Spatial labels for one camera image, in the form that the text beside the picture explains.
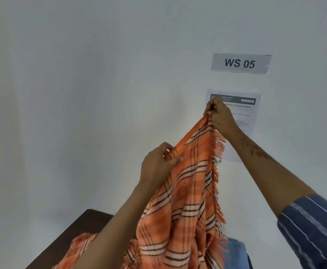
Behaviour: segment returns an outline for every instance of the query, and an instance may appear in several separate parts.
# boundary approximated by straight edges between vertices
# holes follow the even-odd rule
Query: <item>orange plaid blanket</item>
[[[131,240],[121,269],[222,269],[225,223],[217,202],[217,162],[225,139],[207,115],[165,157],[183,157],[148,203]],[[91,237],[73,240],[67,255],[54,269],[67,269],[86,249]]]

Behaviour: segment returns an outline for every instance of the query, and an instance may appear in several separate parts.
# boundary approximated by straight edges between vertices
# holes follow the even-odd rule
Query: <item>hand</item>
[[[164,142],[148,153],[142,162],[139,184],[149,187],[149,190],[152,190],[153,193],[167,179],[171,169],[183,159],[181,157],[175,157],[166,161],[163,156],[171,149],[173,147],[167,142]]]
[[[221,99],[213,98],[207,105],[203,115],[208,114],[215,128],[226,139],[237,134],[240,128],[236,125],[235,119],[230,109],[222,102]]]

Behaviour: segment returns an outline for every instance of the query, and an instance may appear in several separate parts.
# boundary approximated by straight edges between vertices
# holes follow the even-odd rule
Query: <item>instruction sheet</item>
[[[208,90],[206,103],[215,97],[220,98],[229,107],[236,124],[250,137],[256,124],[262,94]],[[225,143],[224,147],[223,159],[241,161],[228,141]]]

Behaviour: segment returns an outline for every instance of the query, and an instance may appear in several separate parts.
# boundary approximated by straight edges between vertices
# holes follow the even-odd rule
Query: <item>henna tattoo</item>
[[[247,148],[250,150],[251,156],[256,156],[260,158],[266,158],[268,160],[274,160],[268,153],[266,153],[262,148],[260,148],[257,144],[255,144],[253,141],[248,139],[248,137],[244,137],[241,140],[241,145],[243,148]]]

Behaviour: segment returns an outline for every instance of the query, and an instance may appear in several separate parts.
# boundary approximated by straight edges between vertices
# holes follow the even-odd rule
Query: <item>right hand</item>
[[[228,139],[237,134],[240,128],[236,125],[235,119],[230,109],[222,102],[221,99],[213,98],[207,105],[203,115],[208,114],[215,128]]]

